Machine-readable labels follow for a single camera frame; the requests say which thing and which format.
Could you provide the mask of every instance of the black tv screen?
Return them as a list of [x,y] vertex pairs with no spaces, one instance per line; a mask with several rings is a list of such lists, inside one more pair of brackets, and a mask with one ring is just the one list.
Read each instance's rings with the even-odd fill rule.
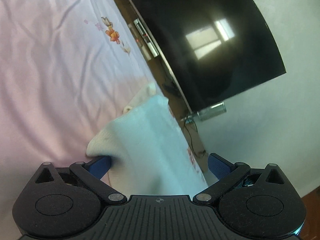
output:
[[193,112],[285,73],[253,0],[132,0]]

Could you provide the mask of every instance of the folded towel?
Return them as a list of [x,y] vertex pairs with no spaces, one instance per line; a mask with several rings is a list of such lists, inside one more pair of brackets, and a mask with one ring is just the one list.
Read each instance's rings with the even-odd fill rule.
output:
[[132,108],[140,105],[141,103],[148,100],[150,97],[154,96],[157,93],[156,84],[149,83],[143,86],[139,92],[132,98],[129,104],[123,109],[123,113],[128,113]]
[[111,121],[87,155],[110,155],[110,185],[130,195],[190,195],[207,188],[168,99],[154,95]]

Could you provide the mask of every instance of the white wall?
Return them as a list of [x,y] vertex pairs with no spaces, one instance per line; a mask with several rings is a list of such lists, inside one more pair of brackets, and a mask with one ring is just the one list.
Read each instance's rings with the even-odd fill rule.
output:
[[197,122],[208,152],[252,168],[277,163],[303,196],[320,185],[320,0],[254,0],[287,73]]

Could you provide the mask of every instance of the wooden floor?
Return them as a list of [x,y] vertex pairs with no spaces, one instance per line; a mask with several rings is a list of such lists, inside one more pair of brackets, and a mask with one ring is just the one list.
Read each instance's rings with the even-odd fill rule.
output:
[[307,217],[299,234],[302,240],[320,239],[320,187],[302,198]]
[[[126,20],[128,25],[134,26],[133,21],[137,18],[133,8],[131,7],[128,0],[115,0],[122,16]],[[143,41],[141,37],[138,35],[134,35],[135,39],[139,40],[139,44],[141,46],[144,46],[147,48],[147,45]],[[196,126],[194,124],[186,124],[182,119],[188,114],[188,108],[186,104],[184,103],[184,100],[180,96],[175,96],[171,93],[168,93],[164,88],[163,84],[168,83],[168,76],[164,70],[164,63],[162,62],[162,59],[160,57],[152,57],[151,53],[149,53],[149,56],[145,57],[148,66],[156,79],[159,87],[161,88],[164,96],[166,96],[169,99],[169,106],[176,117],[176,120],[178,124],[180,125],[181,129],[183,130],[183,134],[185,135],[190,148],[194,149],[195,152],[195,158],[203,172],[206,172],[208,170],[207,167],[207,154],[204,153],[204,147],[203,144],[199,138],[199,135],[197,133]]]

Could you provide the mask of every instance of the metal screw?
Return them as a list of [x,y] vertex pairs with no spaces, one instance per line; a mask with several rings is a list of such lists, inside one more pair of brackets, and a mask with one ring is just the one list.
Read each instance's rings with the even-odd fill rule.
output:
[[108,199],[111,201],[121,201],[124,199],[124,195],[122,195],[120,193],[113,193],[108,196]]
[[201,193],[196,196],[196,199],[199,201],[209,201],[211,199],[211,196],[206,193]]

